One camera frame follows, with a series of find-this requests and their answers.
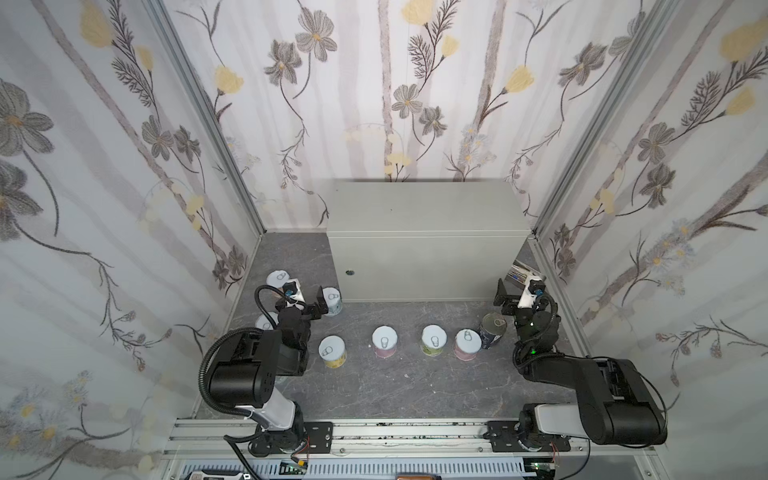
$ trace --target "white can lid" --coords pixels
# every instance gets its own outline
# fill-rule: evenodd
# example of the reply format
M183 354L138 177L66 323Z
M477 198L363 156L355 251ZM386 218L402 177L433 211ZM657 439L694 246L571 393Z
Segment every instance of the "white can lid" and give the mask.
M275 288L283 288L288 280L290 275L285 270L275 270L266 276L266 284Z
M456 333L456 345L464 353L477 353L480 351L482 342L480 335L474 330L464 329Z
M317 351L323 360L326 360L327 362L338 360L341 358L341 355L344 354L344 340L336 335L327 336L320 342L320 347Z
M445 346L445 341L448 336L445 334L445 330L437 325L427 325L422 330L422 342L429 348L439 349Z
M341 301L341 292L332 286L327 286L323 289L323 296L326 298L326 303L329 305L336 305Z
M275 321L275 323L278 323L277 322L277 313L270 312L270 316ZM262 330L272 330L273 329L272 328L272 324L270 323L269 320L266 319L266 316L264 316L263 313L256 320L256 328L257 329L262 329Z
M390 350L397 345L397 332L391 326L382 325L373 330L373 345L377 349Z

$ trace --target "box lid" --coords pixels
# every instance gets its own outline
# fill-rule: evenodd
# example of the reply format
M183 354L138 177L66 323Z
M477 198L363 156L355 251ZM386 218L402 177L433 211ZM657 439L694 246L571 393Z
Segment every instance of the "box lid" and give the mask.
M482 182L338 182L329 237L524 236L528 222L511 186Z

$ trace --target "metal corner post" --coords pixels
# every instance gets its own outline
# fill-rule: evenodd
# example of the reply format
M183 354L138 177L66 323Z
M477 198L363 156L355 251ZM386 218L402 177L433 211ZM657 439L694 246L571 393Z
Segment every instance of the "metal corner post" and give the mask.
M637 33L636 40L632 43L627 53L626 61L621 64L619 72L608 87L600 106L587 126L587 130L573 150L568 164L555 184L554 190L547 199L544 208L541 210L533 229L537 235L541 235L550 227L574 180L581 172L582 166L589 158L589 154L592 152L595 144L605 132L614 113L621 106L621 102L632 86L633 78L636 78L637 73L642 69L648 57L650 57L656 42L664 33L664 29L667 27L679 4L680 0L657 0L654 3L647 19Z
M213 140L214 149L221 158L222 167L227 173L227 178L234 188L237 198L240 200L246 211L251 227L255 230L257 235L266 233L266 228L261 217L259 217L259 212L251 201L250 192L248 191L245 182L243 182L243 178L240 176L237 162L232 156L230 149L227 148L227 141L224 139L224 135L219 128L219 122L216 120L214 108L210 104L210 100L203 89L203 85L200 83L200 79L187 57L187 53L184 50L184 46L181 44L181 40L174 28L173 22L171 22L170 17L168 16L168 11L165 8L163 0L142 0L142 3L149 14L150 22L152 22L166 52L170 56L174 70L184 85L184 90L187 92L190 103L200 117L200 120L203 122L203 126L205 127L208 136Z

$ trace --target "black can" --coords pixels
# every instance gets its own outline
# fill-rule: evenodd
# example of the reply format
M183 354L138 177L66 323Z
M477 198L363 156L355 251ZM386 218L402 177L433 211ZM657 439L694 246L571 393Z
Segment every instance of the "black can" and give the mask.
M478 333L480 334L481 347L489 349L502 338L507 331L507 320L502 314L491 312L482 317Z

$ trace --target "tin can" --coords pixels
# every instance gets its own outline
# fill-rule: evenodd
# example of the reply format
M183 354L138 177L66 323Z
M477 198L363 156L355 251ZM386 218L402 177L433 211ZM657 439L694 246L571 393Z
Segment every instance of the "tin can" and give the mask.
M507 320L502 314L491 312L482 317L480 328L478 329L482 348L489 349L497 344L506 331Z
M338 315L341 312L341 293L332 286L329 286L323 289L323 296L328 304L326 316Z
M397 351L397 332L391 326L382 325L373 330L373 351L385 359Z
M468 362L477 356L481 345L480 335L476 331L470 329L460 330L456 333L453 353L457 359Z
M275 288L280 290L283 289L283 285L288 283L288 280L290 280L290 275L285 270L275 270L274 272L266 276L266 284L269 286L274 286ZM277 293L274 293L274 292L270 292L270 293L275 298L281 298L281 296Z
M324 338L318 351L326 366L332 369L339 368L346 361L346 348L340 336L331 335Z
M440 355L447 339L445 330L437 325L427 325L422 330L422 352L429 356Z
M269 314L270 314L270 316L272 317L272 320L274 320L274 321L275 321L275 323L278 323L278 322L277 322L277 313L275 313L275 312L269 312ZM263 313L262 313L262 314L261 314L261 316L259 316L259 318L256 320L256 328L257 328L257 329L262 329L262 330L274 330L274 329L272 328L272 324L270 323L270 321L269 321L268 319L266 319L266 316L264 316L264 314L263 314Z

